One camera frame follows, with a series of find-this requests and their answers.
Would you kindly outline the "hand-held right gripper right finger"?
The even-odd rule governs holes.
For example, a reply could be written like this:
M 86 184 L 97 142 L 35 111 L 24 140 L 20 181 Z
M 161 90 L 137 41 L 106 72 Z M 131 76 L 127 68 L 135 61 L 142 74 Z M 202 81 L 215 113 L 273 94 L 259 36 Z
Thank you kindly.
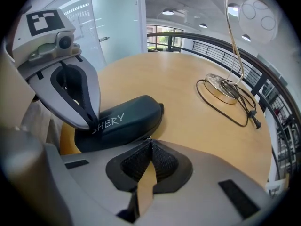
M 154 194 L 140 217 L 142 226 L 265 226 L 277 207 L 257 182 L 218 156 L 164 141 L 154 152 L 178 160 L 162 184 L 172 193 Z

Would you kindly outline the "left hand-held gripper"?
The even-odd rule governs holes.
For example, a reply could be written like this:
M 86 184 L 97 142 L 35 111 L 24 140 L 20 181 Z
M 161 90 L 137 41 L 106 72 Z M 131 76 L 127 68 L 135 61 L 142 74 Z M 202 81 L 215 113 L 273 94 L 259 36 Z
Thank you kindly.
M 23 14 L 15 33 L 13 59 L 49 111 L 76 129 L 95 129 L 100 111 L 96 69 L 81 55 L 49 62 L 80 53 L 74 32 L 75 26 L 61 9 Z

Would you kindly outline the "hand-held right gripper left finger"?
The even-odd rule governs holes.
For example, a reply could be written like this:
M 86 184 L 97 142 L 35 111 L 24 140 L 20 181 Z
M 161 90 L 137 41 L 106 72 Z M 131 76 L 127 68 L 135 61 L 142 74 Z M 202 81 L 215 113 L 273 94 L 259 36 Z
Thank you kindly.
M 151 225 L 138 201 L 138 182 L 151 161 L 151 140 L 61 158 L 80 189 L 114 219 Z

